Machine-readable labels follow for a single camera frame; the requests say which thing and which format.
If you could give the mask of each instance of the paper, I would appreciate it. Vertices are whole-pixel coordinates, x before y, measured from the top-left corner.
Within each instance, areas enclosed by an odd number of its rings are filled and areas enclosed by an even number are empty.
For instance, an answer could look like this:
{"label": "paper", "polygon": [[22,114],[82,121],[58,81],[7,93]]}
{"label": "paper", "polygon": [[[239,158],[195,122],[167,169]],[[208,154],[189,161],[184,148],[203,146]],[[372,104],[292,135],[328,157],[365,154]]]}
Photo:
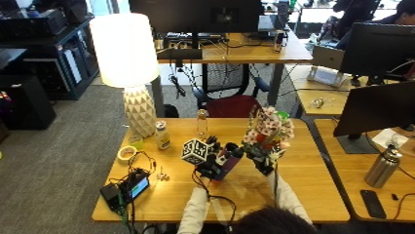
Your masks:
{"label": "paper", "polygon": [[384,148],[389,148],[389,144],[391,141],[398,143],[398,147],[406,143],[409,138],[401,134],[398,134],[393,129],[385,129],[374,138],[373,141],[378,143]]}

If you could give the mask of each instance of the white lampshade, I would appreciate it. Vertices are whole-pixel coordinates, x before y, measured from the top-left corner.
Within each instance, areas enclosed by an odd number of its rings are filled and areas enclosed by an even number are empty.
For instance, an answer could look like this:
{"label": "white lampshade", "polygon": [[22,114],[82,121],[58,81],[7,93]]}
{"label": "white lampshade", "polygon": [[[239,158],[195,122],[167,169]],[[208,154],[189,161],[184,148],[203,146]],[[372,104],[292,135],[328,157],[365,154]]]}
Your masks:
{"label": "white lampshade", "polygon": [[114,14],[90,25],[104,84],[128,88],[153,81],[159,62],[148,16]]}

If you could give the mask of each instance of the desk leg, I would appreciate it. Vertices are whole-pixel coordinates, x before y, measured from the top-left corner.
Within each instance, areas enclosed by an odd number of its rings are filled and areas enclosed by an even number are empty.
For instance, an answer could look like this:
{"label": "desk leg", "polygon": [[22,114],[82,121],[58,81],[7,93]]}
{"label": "desk leg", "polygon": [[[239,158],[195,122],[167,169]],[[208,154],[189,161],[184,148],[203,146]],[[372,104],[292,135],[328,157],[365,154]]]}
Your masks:
{"label": "desk leg", "polygon": [[159,118],[165,117],[165,102],[160,76],[152,81],[152,92],[155,100],[156,115]]}
{"label": "desk leg", "polygon": [[284,63],[274,64],[274,71],[273,71],[273,77],[272,77],[272,82],[270,82],[270,92],[268,96],[269,105],[276,106],[277,104],[278,91],[281,89],[282,78],[284,78],[284,70],[285,70]]}

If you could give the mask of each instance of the smartphone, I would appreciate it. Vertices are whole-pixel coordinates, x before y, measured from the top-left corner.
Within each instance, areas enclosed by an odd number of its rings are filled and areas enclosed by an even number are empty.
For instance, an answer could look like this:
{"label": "smartphone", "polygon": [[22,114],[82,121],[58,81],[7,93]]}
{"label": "smartphone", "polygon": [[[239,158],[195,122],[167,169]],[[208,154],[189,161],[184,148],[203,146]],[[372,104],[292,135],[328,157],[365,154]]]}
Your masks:
{"label": "smartphone", "polygon": [[385,208],[381,204],[380,197],[373,190],[361,190],[364,202],[368,208],[369,215],[377,218],[388,218]]}

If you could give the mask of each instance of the small screen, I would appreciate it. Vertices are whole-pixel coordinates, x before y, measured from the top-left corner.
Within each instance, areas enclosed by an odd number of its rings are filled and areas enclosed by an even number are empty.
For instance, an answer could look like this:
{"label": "small screen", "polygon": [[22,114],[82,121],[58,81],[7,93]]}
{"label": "small screen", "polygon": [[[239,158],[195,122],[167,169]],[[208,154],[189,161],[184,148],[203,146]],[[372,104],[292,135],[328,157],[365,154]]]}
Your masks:
{"label": "small screen", "polygon": [[148,177],[145,176],[141,182],[133,187],[131,190],[131,196],[135,199],[136,196],[144,191],[144,189],[148,187]]}

